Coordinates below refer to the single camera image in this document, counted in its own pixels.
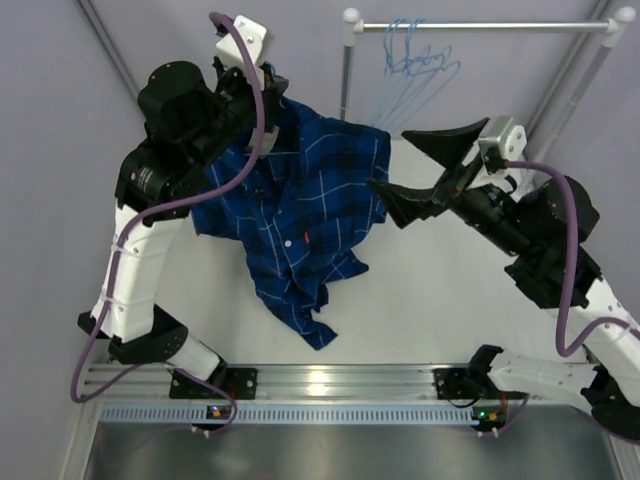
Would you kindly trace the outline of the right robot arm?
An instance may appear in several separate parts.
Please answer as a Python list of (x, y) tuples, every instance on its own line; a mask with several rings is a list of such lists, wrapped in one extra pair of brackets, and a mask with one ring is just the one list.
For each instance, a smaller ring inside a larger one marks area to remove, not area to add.
[(429, 189), (370, 180), (404, 228), (451, 212), (511, 259), (516, 288), (556, 320), (558, 361), (481, 346), (438, 395), (460, 405), (542, 397), (564, 403), (605, 431), (639, 440), (639, 325), (584, 249), (599, 221), (584, 187), (552, 167), (524, 161), (526, 132), (509, 116), (403, 138), (442, 174)]

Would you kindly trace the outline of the blue plaid shirt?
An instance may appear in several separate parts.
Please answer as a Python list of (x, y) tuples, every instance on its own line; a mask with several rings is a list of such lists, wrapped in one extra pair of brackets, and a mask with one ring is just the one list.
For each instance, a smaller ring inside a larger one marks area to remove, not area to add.
[(387, 181), (391, 136), (288, 98), (271, 128), (274, 146), (244, 181), (191, 216), (197, 233), (242, 244), (256, 295), (321, 350), (337, 336), (313, 318), (329, 301), (327, 285), (367, 272), (354, 249), (386, 219), (367, 183)]

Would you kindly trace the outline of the light blue wire hanger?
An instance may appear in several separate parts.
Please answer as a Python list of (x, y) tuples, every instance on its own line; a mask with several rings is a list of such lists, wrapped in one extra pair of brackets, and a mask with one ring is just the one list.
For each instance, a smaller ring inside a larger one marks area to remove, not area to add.
[(261, 65), (261, 69), (264, 72), (264, 78), (266, 83), (271, 83), (276, 77), (276, 69), (274, 65), (268, 61), (265, 61)]

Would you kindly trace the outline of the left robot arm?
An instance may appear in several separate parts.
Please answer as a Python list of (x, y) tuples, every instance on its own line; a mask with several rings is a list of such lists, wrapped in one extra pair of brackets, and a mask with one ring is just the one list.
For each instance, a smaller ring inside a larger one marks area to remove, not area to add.
[(146, 137), (121, 164), (109, 265), (98, 301), (78, 326), (109, 340), (122, 365), (167, 363), (191, 384), (221, 387), (226, 362), (156, 303), (169, 248), (191, 210), (186, 199), (208, 189), (206, 169), (256, 125), (248, 78), (219, 59), (213, 67), (213, 89), (198, 66), (174, 61), (140, 91)]

